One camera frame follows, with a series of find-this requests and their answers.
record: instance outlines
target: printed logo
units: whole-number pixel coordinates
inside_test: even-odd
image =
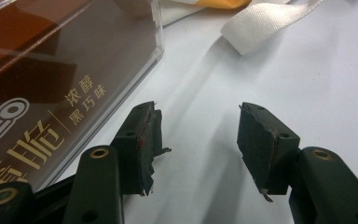
[[[14,98],[6,101],[0,106],[0,139],[21,118],[29,108],[30,104],[23,98]]]

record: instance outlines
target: white table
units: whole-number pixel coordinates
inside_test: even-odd
[[[358,0],[324,1],[241,57],[220,28],[237,11],[206,9],[164,28],[161,61],[89,146],[109,144],[132,107],[155,101],[163,145],[154,193],[126,197],[126,223],[293,223],[288,196],[268,203],[236,144],[238,105],[262,105],[358,176]],[[78,161],[64,176],[76,171]]]

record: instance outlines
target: white surface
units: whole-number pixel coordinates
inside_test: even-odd
[[[262,105],[358,176],[358,0],[324,1],[245,56],[219,31],[236,11],[206,9],[164,29],[161,61],[89,146],[109,144],[132,107],[156,101],[163,145],[154,193],[125,198],[126,223],[293,223],[267,203],[236,144],[240,110]],[[76,163],[65,175],[75,172]]]

